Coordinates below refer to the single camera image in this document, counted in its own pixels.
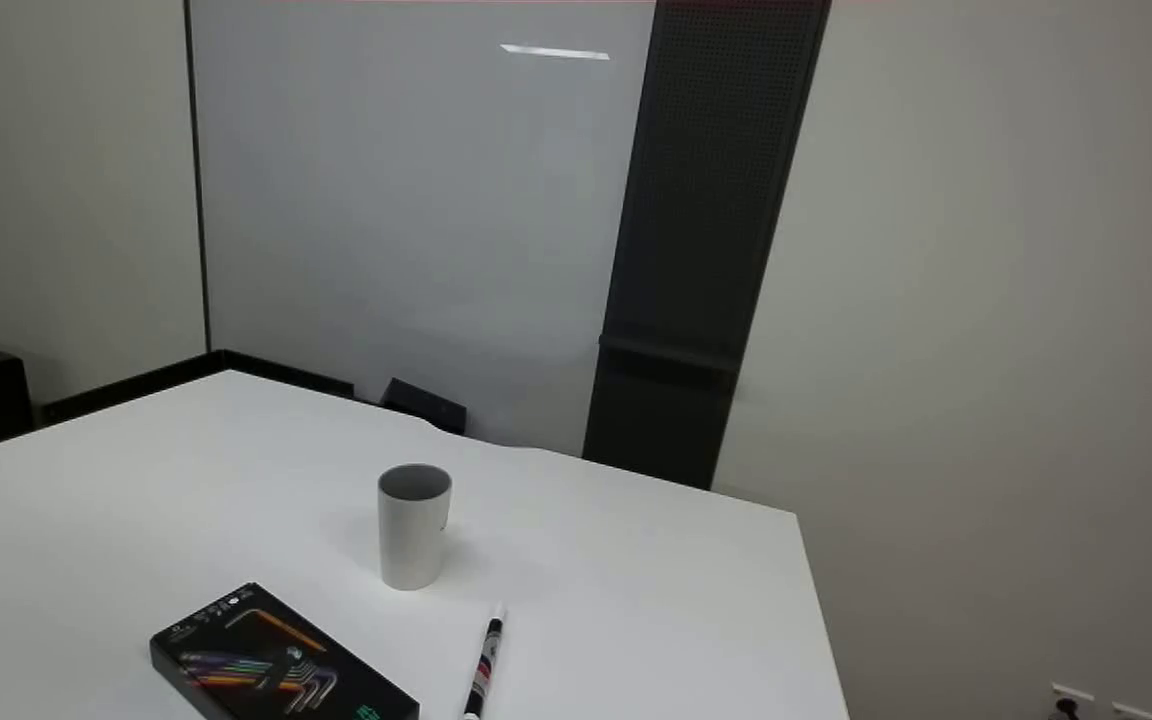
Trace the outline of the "black and white marker pen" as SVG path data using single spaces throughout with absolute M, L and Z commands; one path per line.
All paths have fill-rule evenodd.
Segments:
M 484 704 L 488 704 L 488 690 L 492 690 L 492 672 L 496 672 L 496 658 L 500 658 L 506 629 L 508 629 L 508 613 L 496 613 L 496 618 L 484 624 L 484 638 L 482 638 L 482 654 L 475 654 L 475 667 L 472 667 L 472 683 L 470 683 L 461 720 L 484 720 Z

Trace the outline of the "black chair back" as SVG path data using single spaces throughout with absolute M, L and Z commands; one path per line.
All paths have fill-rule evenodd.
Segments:
M 470 408 L 463 406 L 446 402 L 446 395 L 423 392 L 423 388 L 405 384 L 405 382 L 390 382 L 382 406 L 391 412 L 405 412 L 405 416 L 420 416 L 420 421 L 430 421 L 446 434 L 458 434 L 458 437 L 470 434 Z

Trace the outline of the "white mug dark inside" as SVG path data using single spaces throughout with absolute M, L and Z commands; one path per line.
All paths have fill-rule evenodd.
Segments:
M 395 463 L 375 482 L 382 575 L 430 590 L 446 568 L 453 478 L 438 463 Z

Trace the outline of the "white whiteboard panel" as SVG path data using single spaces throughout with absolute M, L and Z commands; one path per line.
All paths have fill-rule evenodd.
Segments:
M 188 0 L 211 339 L 586 445 L 657 0 Z

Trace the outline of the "dark door panel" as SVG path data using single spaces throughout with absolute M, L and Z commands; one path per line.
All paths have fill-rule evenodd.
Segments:
M 586 458 L 716 478 L 831 0 L 657 0 Z

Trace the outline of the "black box colourful print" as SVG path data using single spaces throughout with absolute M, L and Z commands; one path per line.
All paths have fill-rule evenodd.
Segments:
M 153 667 L 204 720 L 420 720 L 420 699 L 262 586 L 148 640 Z

